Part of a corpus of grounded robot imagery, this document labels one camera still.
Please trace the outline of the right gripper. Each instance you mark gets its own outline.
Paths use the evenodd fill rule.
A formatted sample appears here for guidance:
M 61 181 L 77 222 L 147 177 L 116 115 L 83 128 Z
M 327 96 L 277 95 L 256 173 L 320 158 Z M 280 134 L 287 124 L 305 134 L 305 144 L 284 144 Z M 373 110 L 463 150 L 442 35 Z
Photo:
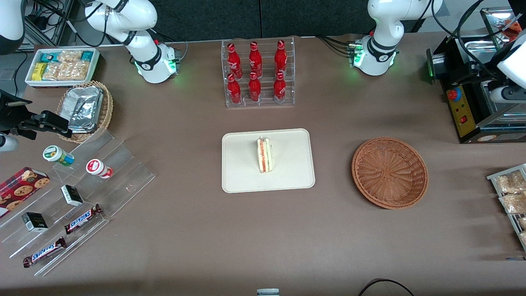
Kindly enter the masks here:
M 5 91 L 0 92 L 0 131 L 34 140 L 37 132 L 34 128 L 39 125 L 36 113 L 30 112 L 25 105 L 32 103 L 13 96 Z M 58 114 L 45 110 L 40 114 L 40 123 L 50 129 L 58 130 L 62 139 L 71 139 L 72 131 L 68 131 L 68 120 Z

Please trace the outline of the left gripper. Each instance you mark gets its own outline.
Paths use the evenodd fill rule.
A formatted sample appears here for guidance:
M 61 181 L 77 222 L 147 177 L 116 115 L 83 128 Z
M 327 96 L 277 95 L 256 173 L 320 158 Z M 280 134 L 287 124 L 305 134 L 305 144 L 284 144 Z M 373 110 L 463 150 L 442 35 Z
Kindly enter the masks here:
M 498 62 L 466 62 L 458 65 L 450 71 L 450 85 L 461 86 L 472 83 L 473 87 L 478 87 L 482 82 L 495 81 L 500 84 L 500 72 L 497 68 Z

